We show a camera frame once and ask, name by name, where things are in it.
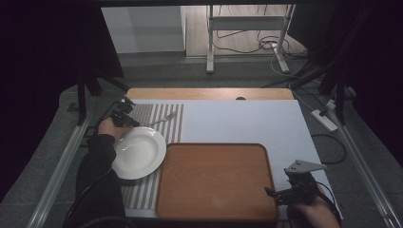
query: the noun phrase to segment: person's arm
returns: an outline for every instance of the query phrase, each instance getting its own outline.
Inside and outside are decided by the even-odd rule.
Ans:
[[[116,127],[111,119],[105,119],[100,123],[98,135],[87,141],[88,153],[83,157],[77,173],[78,203],[65,227],[76,227],[101,217],[125,216],[119,178],[111,170],[111,164],[116,158],[113,144],[129,129]]]
[[[297,204],[293,207],[298,209],[315,228],[340,228],[331,207],[320,197],[316,197],[310,205]]]

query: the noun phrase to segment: wooden table edge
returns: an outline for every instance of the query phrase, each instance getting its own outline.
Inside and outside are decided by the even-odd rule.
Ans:
[[[130,88],[126,96],[138,100],[294,100],[288,88]]]

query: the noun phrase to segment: striped placemat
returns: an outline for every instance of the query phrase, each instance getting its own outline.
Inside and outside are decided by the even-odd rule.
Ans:
[[[159,131],[166,144],[181,141],[183,104],[137,104],[129,114],[140,125],[158,121],[169,113],[177,111],[177,117],[170,122],[157,123],[152,128]],[[123,180],[122,194],[126,209],[154,210],[161,169],[138,180]]]

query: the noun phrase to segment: hand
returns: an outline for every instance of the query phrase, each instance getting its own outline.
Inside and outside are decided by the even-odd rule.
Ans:
[[[340,228],[329,204],[320,197],[316,197],[310,205],[297,204],[293,207],[298,209],[316,228]]]
[[[115,138],[115,142],[118,141],[124,133],[129,131],[131,127],[117,127],[113,123],[111,118],[106,118],[101,121],[100,126],[98,127],[98,135],[107,134],[113,136]]]

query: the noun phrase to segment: brown tray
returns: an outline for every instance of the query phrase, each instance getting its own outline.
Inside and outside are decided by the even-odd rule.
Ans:
[[[267,151],[253,143],[171,143],[162,164],[161,219],[275,220]]]

